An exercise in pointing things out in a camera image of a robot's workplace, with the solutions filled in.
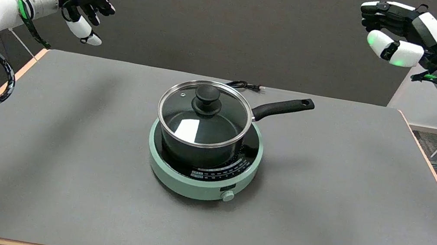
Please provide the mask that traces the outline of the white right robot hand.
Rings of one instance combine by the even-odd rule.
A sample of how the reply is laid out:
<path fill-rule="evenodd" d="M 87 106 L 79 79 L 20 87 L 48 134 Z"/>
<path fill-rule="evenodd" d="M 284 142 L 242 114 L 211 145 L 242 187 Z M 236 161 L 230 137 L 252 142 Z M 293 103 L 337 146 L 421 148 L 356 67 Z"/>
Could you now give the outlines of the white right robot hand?
<path fill-rule="evenodd" d="M 361 4 L 361 23 L 372 51 L 393 66 L 437 69 L 437 19 L 427 4 L 416 7 L 394 0 Z"/>

